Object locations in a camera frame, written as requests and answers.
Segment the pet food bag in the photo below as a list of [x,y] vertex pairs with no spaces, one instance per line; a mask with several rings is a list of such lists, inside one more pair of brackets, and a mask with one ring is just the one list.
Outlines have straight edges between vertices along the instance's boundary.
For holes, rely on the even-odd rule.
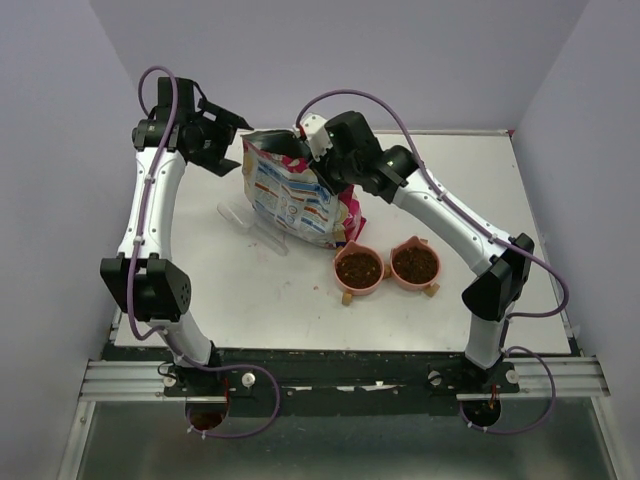
[[355,241],[367,220],[352,187],[332,194],[310,168],[308,153],[290,130],[242,136],[244,193],[274,227],[329,249]]

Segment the clear plastic scoop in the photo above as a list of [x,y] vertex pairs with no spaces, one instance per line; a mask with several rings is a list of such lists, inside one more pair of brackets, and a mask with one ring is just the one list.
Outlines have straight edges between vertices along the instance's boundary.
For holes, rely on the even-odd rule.
[[259,219],[253,209],[235,202],[220,202],[217,205],[217,212],[236,232],[253,236],[280,256],[286,256],[289,253],[284,236],[270,229]]

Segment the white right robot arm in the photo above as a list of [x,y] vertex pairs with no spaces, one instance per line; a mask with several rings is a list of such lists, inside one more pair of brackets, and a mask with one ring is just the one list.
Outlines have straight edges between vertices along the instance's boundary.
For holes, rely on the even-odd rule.
[[403,146],[381,147],[364,116],[347,111],[329,120],[308,114],[299,126],[320,183],[333,193],[349,186],[383,199],[425,224],[473,272],[462,301],[471,313],[468,361],[460,379],[480,392],[496,380],[506,338],[506,317],[520,298],[531,268],[533,240],[491,225],[420,169],[416,153]]

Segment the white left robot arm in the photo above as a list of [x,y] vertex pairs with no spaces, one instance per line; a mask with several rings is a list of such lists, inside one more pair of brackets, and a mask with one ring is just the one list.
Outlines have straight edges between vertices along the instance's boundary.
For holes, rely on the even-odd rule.
[[188,164],[223,177],[238,167],[226,153],[241,116],[210,102],[197,82],[164,71],[157,103],[133,129],[136,181],[123,239],[113,257],[102,259],[100,276],[128,317],[133,336],[158,336],[187,382],[201,395],[222,380],[215,344],[196,324],[189,276],[172,261],[171,231],[180,182]]

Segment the pink left pet bowl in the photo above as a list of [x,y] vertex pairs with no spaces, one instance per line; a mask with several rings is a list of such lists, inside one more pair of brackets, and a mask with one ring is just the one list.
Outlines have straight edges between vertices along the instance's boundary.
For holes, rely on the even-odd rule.
[[339,288],[353,296],[370,295],[385,279],[385,264],[381,256],[353,240],[336,254],[332,267]]

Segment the pink pet bowl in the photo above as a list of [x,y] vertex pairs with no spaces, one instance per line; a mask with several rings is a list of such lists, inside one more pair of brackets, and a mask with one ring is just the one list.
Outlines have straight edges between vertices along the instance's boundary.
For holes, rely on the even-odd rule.
[[385,279],[385,264],[381,256],[353,240],[336,254],[332,267],[339,288],[353,296],[370,295]]
[[426,239],[413,236],[392,248],[390,270],[396,284],[406,291],[433,297],[440,289],[441,261]]

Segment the brown pet food kibble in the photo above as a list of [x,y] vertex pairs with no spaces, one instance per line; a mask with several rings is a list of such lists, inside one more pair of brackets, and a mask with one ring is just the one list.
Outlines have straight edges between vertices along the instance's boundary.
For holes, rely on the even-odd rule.
[[[391,266],[397,276],[411,284],[428,283],[439,271],[439,261],[429,250],[410,247],[396,251]],[[348,286],[365,288],[385,278],[381,262],[368,253],[353,253],[337,262],[338,278]]]

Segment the pink right pet bowl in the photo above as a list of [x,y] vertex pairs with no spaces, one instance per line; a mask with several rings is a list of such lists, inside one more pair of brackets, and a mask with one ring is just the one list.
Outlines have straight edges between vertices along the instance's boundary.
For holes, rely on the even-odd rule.
[[413,236],[392,248],[390,270],[396,284],[406,291],[433,297],[440,289],[441,261],[426,239]]

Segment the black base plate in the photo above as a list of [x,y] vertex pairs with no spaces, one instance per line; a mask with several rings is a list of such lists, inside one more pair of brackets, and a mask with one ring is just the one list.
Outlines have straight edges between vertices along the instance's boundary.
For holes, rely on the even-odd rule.
[[269,418],[450,416],[460,399],[519,390],[514,366],[487,371],[461,353],[226,349],[223,370],[173,365],[167,355],[114,355],[91,364],[85,393],[102,401],[168,400],[196,415]]

